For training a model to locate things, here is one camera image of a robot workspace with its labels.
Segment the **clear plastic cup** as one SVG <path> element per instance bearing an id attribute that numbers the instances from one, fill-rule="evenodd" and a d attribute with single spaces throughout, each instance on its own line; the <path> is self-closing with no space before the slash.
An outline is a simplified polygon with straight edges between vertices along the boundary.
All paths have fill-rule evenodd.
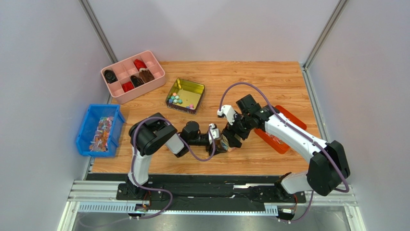
<path id="1" fill-rule="evenodd" d="M 230 147 L 230 146 L 229 146 L 228 139 L 227 139 L 223 134 L 221 134 L 221 136 L 220 136 L 220 140 L 219 140 L 219 150 L 220 150 L 222 153 L 232 152 L 232 151 L 235 150 L 235 147 Z"/>

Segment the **orange tray of candies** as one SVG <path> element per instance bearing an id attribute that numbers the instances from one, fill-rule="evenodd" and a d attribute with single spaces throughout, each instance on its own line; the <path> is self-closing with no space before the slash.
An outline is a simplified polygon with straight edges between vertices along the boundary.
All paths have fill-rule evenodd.
<path id="1" fill-rule="evenodd" d="M 300 120 L 298 117 L 296 117 L 294 114 L 289 112 L 287 109 L 280 105 L 276 105 L 275 108 L 277 108 L 285 117 L 290 119 L 291 122 L 293 122 L 295 125 L 299 126 L 301 129 L 306 130 L 307 125 Z M 287 151 L 290 150 L 290 146 L 287 145 L 285 142 L 280 140 L 279 138 L 269 135 L 267 132 L 264 132 L 261 129 L 256 128 L 254 130 L 255 134 L 258 135 L 265 143 L 267 143 L 270 147 L 272 147 L 275 151 L 277 151 L 279 154 L 285 154 Z"/>

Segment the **square tin of star candies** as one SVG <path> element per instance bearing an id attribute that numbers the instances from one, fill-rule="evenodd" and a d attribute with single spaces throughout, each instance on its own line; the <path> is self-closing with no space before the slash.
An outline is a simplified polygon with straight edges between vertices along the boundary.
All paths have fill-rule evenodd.
<path id="1" fill-rule="evenodd" d="M 166 97 L 165 103 L 168 108 L 196 115 L 204 95 L 204 84 L 177 78 Z"/>

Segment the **blue plastic bin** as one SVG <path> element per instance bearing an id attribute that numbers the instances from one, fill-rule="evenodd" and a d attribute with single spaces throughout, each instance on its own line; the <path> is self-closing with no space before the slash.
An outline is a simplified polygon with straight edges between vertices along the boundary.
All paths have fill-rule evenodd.
<path id="1" fill-rule="evenodd" d="M 90 104 L 76 138 L 78 153 L 90 157 L 115 157 L 124 123 L 119 104 Z"/>

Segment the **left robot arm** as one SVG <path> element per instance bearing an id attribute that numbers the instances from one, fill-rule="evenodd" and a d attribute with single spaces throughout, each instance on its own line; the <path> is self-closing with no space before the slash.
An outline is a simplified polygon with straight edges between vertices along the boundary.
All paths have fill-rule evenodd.
<path id="1" fill-rule="evenodd" d="M 148 182 L 149 167 L 152 156 L 162 146 L 166 146 L 177 158 L 191 152 L 192 146 L 203 146 L 209 157 L 225 153 L 222 146 L 221 133 L 215 124 L 209 124 L 206 133 L 200 131 L 200 126 L 195 121 L 189 121 L 181 132 L 164 118 L 161 113 L 156 113 L 139 123 L 133 125 L 129 132 L 132 145 L 132 162 L 128 173 L 127 187 L 123 195 L 142 199 L 147 191 L 139 187 Z"/>

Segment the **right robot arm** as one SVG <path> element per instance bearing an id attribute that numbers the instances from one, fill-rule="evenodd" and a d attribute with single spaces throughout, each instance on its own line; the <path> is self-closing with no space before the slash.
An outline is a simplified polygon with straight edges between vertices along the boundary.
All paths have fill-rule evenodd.
<path id="1" fill-rule="evenodd" d="M 281 176 L 276 182 L 280 191 L 286 194 L 314 191 L 327 196 L 340 184 L 347 184 L 350 169 L 341 143 L 309 134 L 270 104 L 261 107 L 250 94 L 236 104 L 238 112 L 230 105 L 221 105 L 217 111 L 218 117 L 228 121 L 222 136 L 229 147 L 240 148 L 241 141 L 257 128 L 282 140 L 308 163 L 306 171 Z"/>

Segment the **pink compartment tray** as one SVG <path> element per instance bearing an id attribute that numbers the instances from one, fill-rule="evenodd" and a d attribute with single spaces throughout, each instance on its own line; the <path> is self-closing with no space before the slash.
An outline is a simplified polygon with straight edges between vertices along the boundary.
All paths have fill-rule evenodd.
<path id="1" fill-rule="evenodd" d="M 145 62 L 147 68 L 155 77 L 155 80 L 150 81 L 148 83 L 144 83 L 143 85 L 131 91 L 124 92 L 122 89 L 122 84 L 129 82 L 130 76 L 135 75 L 137 77 L 140 77 L 137 68 L 133 64 L 133 61 L 135 59 L 139 59 Z M 105 81 L 103 73 L 107 69 L 113 70 L 115 72 L 118 78 L 117 82 L 108 84 Z M 139 96 L 142 96 L 150 91 L 153 91 L 165 85 L 166 83 L 165 71 L 151 51 L 143 51 L 122 61 L 107 66 L 101 70 L 101 76 L 112 98 L 115 99 L 119 104 L 125 104 Z"/>

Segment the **black chocolate in tray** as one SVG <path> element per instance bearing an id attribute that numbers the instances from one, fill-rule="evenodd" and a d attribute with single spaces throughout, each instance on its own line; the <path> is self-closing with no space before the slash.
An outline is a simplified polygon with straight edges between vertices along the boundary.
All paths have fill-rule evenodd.
<path id="1" fill-rule="evenodd" d="M 110 70 L 110 69 L 105 70 L 103 73 L 103 76 L 105 78 L 105 81 L 108 84 L 112 84 L 118 81 L 118 78 L 113 70 Z"/>

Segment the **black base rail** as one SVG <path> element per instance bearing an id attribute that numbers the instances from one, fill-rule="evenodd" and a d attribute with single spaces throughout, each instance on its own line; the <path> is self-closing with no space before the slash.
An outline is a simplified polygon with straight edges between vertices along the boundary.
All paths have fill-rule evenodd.
<path id="1" fill-rule="evenodd" d="M 276 216 L 302 212 L 309 206 L 357 206 L 352 192 L 327 196 L 296 192 L 280 194 L 276 176 L 158 175 L 145 189 L 136 188 L 125 174 L 89 174 L 76 180 L 68 196 L 81 212 L 131 215 L 206 214 Z"/>

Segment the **right aluminium frame post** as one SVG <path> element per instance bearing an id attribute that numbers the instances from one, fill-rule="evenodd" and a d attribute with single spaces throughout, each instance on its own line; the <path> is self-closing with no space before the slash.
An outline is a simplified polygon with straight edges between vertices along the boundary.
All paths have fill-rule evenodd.
<path id="1" fill-rule="evenodd" d="M 312 65 L 314 62 L 315 58 L 317 57 L 318 53 L 320 52 L 320 49 L 324 45 L 326 39 L 330 35 L 333 27 L 337 23 L 338 19 L 340 18 L 341 14 L 343 13 L 346 5 L 349 3 L 349 0 L 339 0 L 335 9 L 333 10 L 330 18 L 326 22 L 319 38 L 317 39 L 316 43 L 314 44 L 311 52 L 308 55 L 308 58 L 303 64 L 303 69 L 308 70 L 309 67 Z"/>

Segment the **aluminium frame post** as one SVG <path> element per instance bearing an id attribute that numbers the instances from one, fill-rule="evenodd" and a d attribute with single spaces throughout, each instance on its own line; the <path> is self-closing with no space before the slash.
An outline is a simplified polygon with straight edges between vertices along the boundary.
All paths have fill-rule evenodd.
<path id="1" fill-rule="evenodd" d="M 338 19 L 340 18 L 341 14 L 343 13 L 346 5 L 349 3 L 349 0 L 339 0 L 335 9 L 333 10 L 330 18 L 326 22 L 319 38 L 317 39 L 316 43 L 314 44 L 311 52 L 308 55 L 308 58 L 303 64 L 303 69 L 308 70 L 309 67 L 312 65 L 314 62 L 315 58 L 317 57 L 318 53 L 320 52 L 320 49 L 324 45 L 326 39 L 330 35 L 333 27 L 337 23 Z"/>
<path id="2" fill-rule="evenodd" d="M 107 36 L 105 35 L 103 28 L 91 6 L 91 3 L 88 0 L 79 0 L 80 5 L 82 6 L 88 20 L 90 21 L 94 31 L 97 34 L 98 39 L 100 40 L 102 47 L 104 48 L 108 58 L 111 63 L 118 62 L 118 58 L 114 53 L 114 50 L 109 43 Z"/>

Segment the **left aluminium frame post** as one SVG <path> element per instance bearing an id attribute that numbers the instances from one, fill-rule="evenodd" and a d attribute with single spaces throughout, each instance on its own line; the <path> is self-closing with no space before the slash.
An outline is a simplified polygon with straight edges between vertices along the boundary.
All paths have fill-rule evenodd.
<path id="1" fill-rule="evenodd" d="M 79 0 L 80 5 L 82 6 L 88 20 L 90 21 L 94 31 L 97 34 L 98 39 L 100 40 L 102 47 L 104 48 L 108 58 L 111 63 L 118 62 L 118 58 L 114 53 L 114 50 L 109 43 L 107 36 L 105 35 L 103 28 L 91 6 L 91 3 L 88 0 Z"/>

